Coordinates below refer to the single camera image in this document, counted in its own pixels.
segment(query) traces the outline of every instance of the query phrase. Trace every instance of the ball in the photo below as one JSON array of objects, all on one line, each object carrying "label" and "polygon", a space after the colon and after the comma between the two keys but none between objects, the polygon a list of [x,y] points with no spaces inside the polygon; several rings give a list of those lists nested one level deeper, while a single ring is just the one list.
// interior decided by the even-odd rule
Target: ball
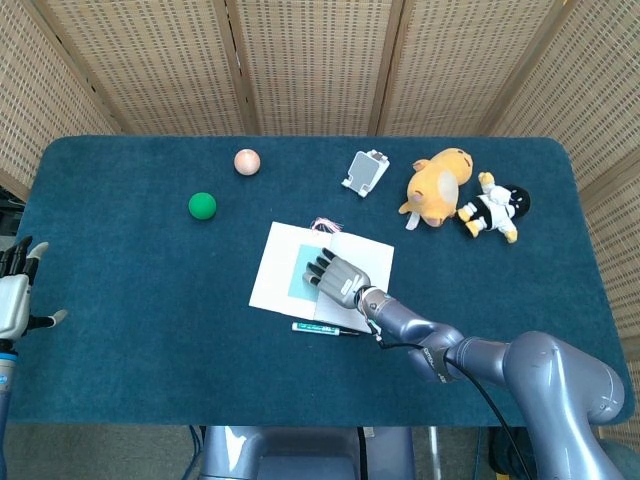
[{"label": "ball", "polygon": [[249,148],[236,153],[233,166],[241,175],[253,175],[260,169],[260,156]]},{"label": "ball", "polygon": [[198,220],[208,220],[217,210],[216,199],[206,192],[194,194],[189,200],[189,212]]}]

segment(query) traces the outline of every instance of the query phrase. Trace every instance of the floor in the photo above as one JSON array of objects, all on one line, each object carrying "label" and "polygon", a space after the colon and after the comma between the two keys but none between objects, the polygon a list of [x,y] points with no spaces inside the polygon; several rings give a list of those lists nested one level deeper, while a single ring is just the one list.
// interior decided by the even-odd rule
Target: floor
[{"label": "floor", "polygon": [[[438,429],[442,479],[495,480],[477,442],[477,429]],[[414,449],[417,480],[435,479],[428,429],[414,429]],[[191,453],[186,427],[9,425],[5,441],[10,480],[179,480]]]}]

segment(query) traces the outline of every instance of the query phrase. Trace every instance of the white paper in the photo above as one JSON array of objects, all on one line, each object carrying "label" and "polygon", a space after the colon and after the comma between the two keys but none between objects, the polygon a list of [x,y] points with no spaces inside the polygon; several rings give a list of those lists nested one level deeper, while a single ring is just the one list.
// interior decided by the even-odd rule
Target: white paper
[{"label": "white paper", "polygon": [[357,310],[341,307],[322,292],[318,294],[317,301],[290,295],[292,285],[298,287],[303,284],[301,272],[294,274],[296,265],[300,266],[299,255],[302,248],[324,247],[366,272],[372,285],[388,290],[393,261],[392,246],[349,233],[331,234],[273,222],[249,305],[297,318],[370,332]]},{"label": "white paper", "polygon": [[[393,262],[392,246],[339,232],[333,234],[329,249],[369,275],[371,285],[384,291],[389,289],[389,276]],[[313,319],[362,332],[371,331],[360,312],[356,309],[348,310],[341,307],[324,293],[318,296]]]}]

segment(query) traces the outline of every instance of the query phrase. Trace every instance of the green ball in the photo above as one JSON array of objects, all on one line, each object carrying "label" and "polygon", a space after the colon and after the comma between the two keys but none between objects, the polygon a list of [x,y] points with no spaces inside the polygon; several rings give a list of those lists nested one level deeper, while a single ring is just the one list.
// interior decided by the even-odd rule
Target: green ball
[{"label": "green ball", "polygon": [[198,220],[208,220],[216,214],[216,199],[205,192],[196,193],[189,200],[189,212]]}]

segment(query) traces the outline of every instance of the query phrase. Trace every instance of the marker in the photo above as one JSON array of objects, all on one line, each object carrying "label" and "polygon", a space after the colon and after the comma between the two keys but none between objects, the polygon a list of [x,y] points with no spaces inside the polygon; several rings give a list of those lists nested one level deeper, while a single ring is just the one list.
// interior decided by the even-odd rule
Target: marker
[{"label": "marker", "polygon": [[360,335],[357,332],[348,332],[346,330],[340,330],[337,327],[326,327],[324,325],[313,325],[311,323],[293,322],[291,324],[291,330],[294,332],[306,332],[306,333],[319,333],[320,335]]}]

